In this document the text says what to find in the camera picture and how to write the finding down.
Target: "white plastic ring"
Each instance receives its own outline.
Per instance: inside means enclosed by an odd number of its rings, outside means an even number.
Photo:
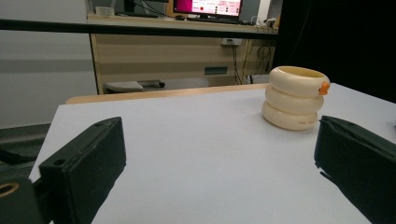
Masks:
[[[310,129],[318,121],[318,113],[309,115],[290,114],[277,110],[267,101],[262,104],[262,115],[265,117],[265,119],[276,126],[294,131]]]
[[[326,95],[331,84],[324,74],[296,66],[274,68],[269,74],[269,82],[279,91],[304,97]]]
[[[323,96],[301,97],[278,91],[273,86],[265,90],[265,99],[273,107],[291,114],[306,115],[317,112],[323,107]]]

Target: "wall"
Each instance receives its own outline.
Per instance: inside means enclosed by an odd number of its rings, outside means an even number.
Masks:
[[[277,18],[282,11],[283,0],[271,0],[267,18]]]
[[[308,67],[331,82],[396,103],[391,6],[390,1],[283,0],[273,66]],[[336,25],[334,18],[347,23]],[[368,27],[378,32],[368,35]]]
[[[252,17],[257,16],[259,5],[260,0],[245,0],[239,19],[241,21],[251,21]]]
[[[267,19],[270,4],[271,4],[271,0],[260,1],[258,17],[260,18],[261,21],[265,21]]]
[[[82,0],[2,0],[0,19],[86,23]],[[50,123],[58,105],[96,94],[83,34],[0,30],[0,129]]]

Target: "cable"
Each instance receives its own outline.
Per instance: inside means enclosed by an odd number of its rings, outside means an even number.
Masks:
[[[258,16],[252,16],[252,17],[250,18],[250,22],[251,22],[252,24],[255,24],[255,25],[257,25],[257,22],[258,22],[259,25],[260,25],[261,27],[263,27],[262,19],[260,19],[260,17],[258,17]]]
[[[289,56],[289,58],[288,58],[287,64],[290,63],[290,60],[291,60],[291,58],[293,57],[293,54],[294,54],[295,50],[297,49],[298,44],[300,43],[301,36],[303,35],[303,31],[304,31],[304,28],[305,28],[305,25],[306,25],[306,21],[308,20],[308,15],[309,15],[309,12],[310,12],[310,10],[311,10],[311,5],[312,5],[312,1],[309,1],[309,6],[308,6],[308,10],[306,11],[306,16],[305,16],[305,19],[304,19],[303,27],[301,28],[301,32],[300,32],[300,34],[299,34],[299,36],[298,36],[298,38],[297,38],[297,42],[296,42],[296,44],[294,45],[293,50],[291,51],[291,54],[290,54],[290,56]]]
[[[242,85],[242,80],[241,80],[241,77],[239,76],[238,69],[237,69],[237,66],[236,66],[236,48],[235,48],[235,43],[231,39],[228,39],[227,42],[231,43],[231,47],[233,49],[233,76],[235,78],[236,85]]]
[[[163,16],[166,16],[166,15],[164,15],[164,14],[161,13],[161,12],[156,12],[156,11],[150,10],[149,8],[146,8],[146,7],[144,7],[144,6],[140,5],[140,4],[135,3],[135,5],[137,5],[137,6],[139,6],[139,7],[142,7],[143,9],[147,9],[148,11],[150,11],[150,12],[152,12],[152,13],[161,14],[161,15],[163,15]]]
[[[254,7],[255,7],[255,8],[259,8],[259,7],[260,7],[260,1],[258,1],[257,4],[255,4]],[[259,22],[259,24],[262,25],[262,22],[260,21],[260,18],[259,18],[258,16],[252,16],[252,17],[250,18],[250,23],[251,23],[251,24],[257,25],[257,22]]]
[[[252,75],[246,76],[245,69],[246,69],[247,62],[248,62],[248,56],[250,55],[250,52],[253,50],[253,47],[255,44],[256,44],[256,40],[253,40],[253,44],[251,44],[251,45],[250,45],[250,39],[247,40],[247,46],[250,47],[250,49],[247,50],[247,54],[245,55],[244,65],[242,67],[243,77],[246,77],[246,78],[249,77],[250,84],[253,84],[253,77],[252,77]]]
[[[261,46],[257,49],[256,51],[256,55],[259,59],[261,59],[259,65],[257,66],[256,72],[255,74],[259,74],[259,69],[261,69],[260,74],[263,74],[264,71],[268,71],[269,70],[269,66],[270,66],[270,62],[271,62],[271,58],[272,58],[272,48],[271,48],[271,44],[269,46]],[[261,75],[259,75],[256,78],[252,78],[250,80],[250,83],[253,84],[253,80],[259,78]]]
[[[151,7],[153,10],[155,10],[158,14],[160,14],[160,15],[163,15],[163,16],[166,16],[167,17],[167,15],[166,14],[164,14],[164,13],[162,13],[161,11],[159,11],[157,8],[155,8],[155,7],[152,7],[148,2],[146,2],[145,0],[142,0],[142,2],[144,2],[146,5],[148,5],[149,7]]]

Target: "cream ring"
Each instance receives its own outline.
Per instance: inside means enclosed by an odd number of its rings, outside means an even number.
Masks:
[[[276,126],[294,131],[310,129],[318,121],[318,113],[294,115],[275,109],[267,101],[262,104],[262,115]]]
[[[330,80],[324,74],[296,66],[279,66],[271,70],[269,82],[290,95],[314,97],[326,95]]]
[[[265,90],[265,99],[271,106],[291,114],[306,115],[323,107],[323,96],[300,97],[278,91],[271,85]]]

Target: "computer monitor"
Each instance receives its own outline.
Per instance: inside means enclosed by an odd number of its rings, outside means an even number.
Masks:
[[[174,0],[174,13],[200,18],[239,20],[242,0]]]

